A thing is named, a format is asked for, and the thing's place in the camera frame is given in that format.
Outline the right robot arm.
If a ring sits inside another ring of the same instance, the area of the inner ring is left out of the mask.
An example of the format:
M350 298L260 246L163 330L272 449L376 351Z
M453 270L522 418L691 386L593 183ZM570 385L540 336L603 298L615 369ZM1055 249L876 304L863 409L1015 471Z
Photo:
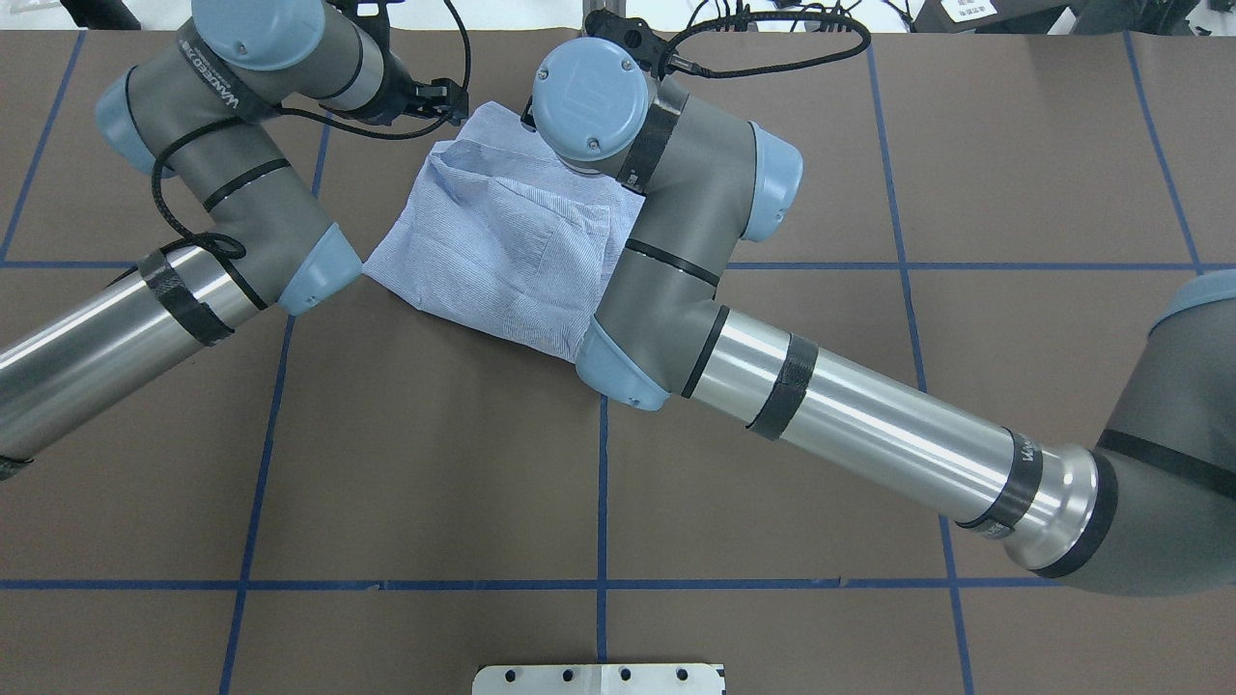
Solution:
M737 242L772 236L798 194L791 143L604 37L552 48L528 111L569 168L643 198L576 356L592 390L646 412L709 404L1069 587L1175 597L1234 581L1231 270L1173 296L1093 446L1046 446L716 299Z

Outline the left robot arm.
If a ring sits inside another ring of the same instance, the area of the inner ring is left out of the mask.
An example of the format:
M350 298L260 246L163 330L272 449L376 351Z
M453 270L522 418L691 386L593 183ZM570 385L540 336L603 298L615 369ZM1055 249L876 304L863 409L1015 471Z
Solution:
M96 104L98 131L150 181L174 240L2 352L2 479L272 305L290 317L358 277L339 224L265 122L295 116L392 141L468 116L468 75L419 82L387 2L194 1L173 45Z

